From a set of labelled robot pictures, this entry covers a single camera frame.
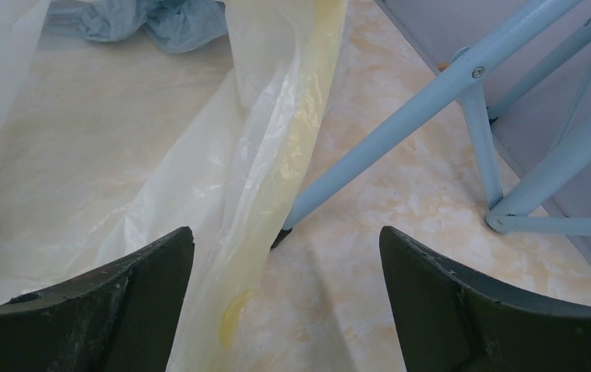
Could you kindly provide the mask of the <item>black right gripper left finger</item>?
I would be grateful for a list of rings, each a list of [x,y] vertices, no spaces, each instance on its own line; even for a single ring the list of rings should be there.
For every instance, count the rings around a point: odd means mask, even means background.
[[[190,228],[0,305],[0,371],[163,371],[194,259]]]

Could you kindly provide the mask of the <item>clear yellow-edged plastic bag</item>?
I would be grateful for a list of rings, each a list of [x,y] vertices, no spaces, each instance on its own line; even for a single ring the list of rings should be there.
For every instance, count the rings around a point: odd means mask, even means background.
[[[165,53],[44,29],[0,1],[0,305],[190,228],[163,371],[232,371],[238,322],[305,177],[345,1],[220,1],[228,33]]]

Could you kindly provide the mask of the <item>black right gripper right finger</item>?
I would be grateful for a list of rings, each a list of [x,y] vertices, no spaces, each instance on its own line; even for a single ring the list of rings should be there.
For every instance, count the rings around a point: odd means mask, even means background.
[[[409,371],[591,371],[591,306],[441,255],[391,226],[379,251]]]

